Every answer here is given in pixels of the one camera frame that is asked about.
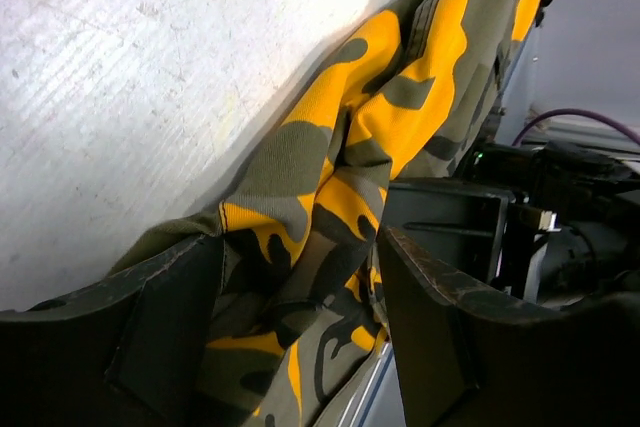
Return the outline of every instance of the olive green fabric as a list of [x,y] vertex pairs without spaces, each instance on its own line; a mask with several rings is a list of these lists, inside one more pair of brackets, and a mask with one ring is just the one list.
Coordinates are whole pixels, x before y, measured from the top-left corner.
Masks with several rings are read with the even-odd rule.
[[224,236],[194,423],[336,425],[388,340],[373,247],[389,182],[453,171],[539,1],[405,0],[374,15],[217,209],[151,229],[118,262]]

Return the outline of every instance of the wire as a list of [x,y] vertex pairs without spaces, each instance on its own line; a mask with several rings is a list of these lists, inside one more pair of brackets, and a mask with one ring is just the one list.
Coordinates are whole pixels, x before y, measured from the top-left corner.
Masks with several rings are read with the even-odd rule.
[[533,119],[531,122],[529,122],[527,125],[524,126],[524,129],[520,131],[520,133],[518,134],[518,136],[516,137],[516,139],[513,141],[511,145],[513,147],[520,145],[520,142],[522,141],[524,136],[534,126],[536,126],[543,120],[547,120],[551,117],[557,117],[559,115],[576,115],[578,117],[586,117],[591,120],[597,120],[598,122],[606,124],[612,129],[617,130],[622,135],[626,136],[627,138],[635,142],[636,145],[640,146],[640,135],[635,133],[626,125],[621,124],[620,122],[613,120],[607,117],[606,115],[602,115],[597,112],[590,112],[588,110],[582,110],[582,109],[556,109],[556,110],[550,110],[549,112],[545,112],[544,114],[539,115],[538,117],[536,117],[535,119]]

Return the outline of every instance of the white surface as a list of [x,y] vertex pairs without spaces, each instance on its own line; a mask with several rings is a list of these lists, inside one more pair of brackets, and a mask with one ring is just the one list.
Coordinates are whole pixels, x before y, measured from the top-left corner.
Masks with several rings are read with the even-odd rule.
[[534,108],[582,108],[640,127],[640,0],[555,0]]
[[146,228],[212,201],[321,54],[388,1],[0,0],[0,309],[99,279]]

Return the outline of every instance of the camouflage pants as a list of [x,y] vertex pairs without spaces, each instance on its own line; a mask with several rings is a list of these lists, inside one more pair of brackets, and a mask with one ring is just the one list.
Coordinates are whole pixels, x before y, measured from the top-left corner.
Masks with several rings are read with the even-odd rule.
[[389,182],[455,169],[539,4],[402,0],[374,15],[217,210],[151,229],[116,265],[195,233],[224,236],[197,424],[336,424],[388,340],[369,253]]

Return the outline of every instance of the crumpled fabric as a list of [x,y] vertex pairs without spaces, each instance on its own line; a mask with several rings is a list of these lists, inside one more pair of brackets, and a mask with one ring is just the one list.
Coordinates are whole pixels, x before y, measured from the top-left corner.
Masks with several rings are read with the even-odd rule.
[[193,423],[337,424],[389,340],[372,254],[389,183],[455,170],[539,3],[404,0],[374,15],[217,209],[154,227],[118,262],[224,237]]

